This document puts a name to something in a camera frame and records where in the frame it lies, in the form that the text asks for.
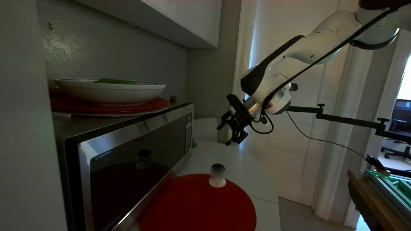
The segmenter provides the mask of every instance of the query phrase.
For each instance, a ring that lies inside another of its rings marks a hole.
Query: microwave window
[[[90,161],[94,229],[110,230],[184,157],[185,118]]]

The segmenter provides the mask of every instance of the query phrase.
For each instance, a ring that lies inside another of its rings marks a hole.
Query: white wall
[[[63,195],[34,0],[0,7],[0,230],[63,231]]]
[[[72,0],[38,0],[48,78],[124,78],[167,84],[187,99],[184,48]]]
[[[229,111],[233,91],[241,0],[224,0],[220,43],[215,50],[191,50],[188,60],[188,99],[196,104],[196,117],[220,117]],[[219,140],[227,141],[227,132]]]

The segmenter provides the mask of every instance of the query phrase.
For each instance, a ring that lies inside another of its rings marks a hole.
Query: wooden table
[[[350,195],[364,217],[365,222],[374,231],[410,231],[411,218],[406,218],[385,194],[377,189],[368,177],[356,177],[349,171]]]

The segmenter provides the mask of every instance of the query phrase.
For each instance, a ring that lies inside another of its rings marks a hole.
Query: black cable
[[[253,126],[253,123],[250,125],[250,126],[252,127],[252,130],[253,130],[256,134],[260,134],[260,135],[271,134],[271,132],[274,131],[274,123],[273,123],[271,118],[268,116],[268,113],[266,113],[265,111],[261,111],[261,114],[268,118],[268,121],[270,122],[271,129],[270,129],[269,131],[262,132],[262,131],[256,130],[255,126]]]
[[[350,150],[350,152],[360,155],[360,157],[364,158],[364,159],[367,158],[364,154],[361,154],[360,152],[356,152],[356,150],[351,149],[350,146],[346,146],[346,145],[342,145],[342,144],[338,144],[338,143],[334,143],[334,141],[331,141],[331,140],[316,139],[316,137],[311,137],[311,136],[306,135],[306,134],[297,126],[297,123],[295,122],[295,120],[293,120],[293,117],[291,116],[291,113],[287,112],[287,114],[288,114],[288,117],[291,118],[291,121],[293,122],[295,127],[296,127],[304,136],[306,136],[307,139],[315,140],[315,141],[320,141],[320,143],[333,144],[333,145],[345,148],[345,149],[347,149],[347,150]]]

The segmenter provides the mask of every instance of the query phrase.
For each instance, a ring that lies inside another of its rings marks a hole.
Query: red mat
[[[90,116],[134,116],[151,112],[160,112],[169,108],[169,100],[156,98],[146,104],[138,105],[116,105],[102,107],[80,102],[70,96],[54,96],[51,99],[52,111],[72,114],[90,114]]]
[[[142,231],[255,231],[250,197],[236,184],[209,185],[210,175],[174,179],[138,218]]]

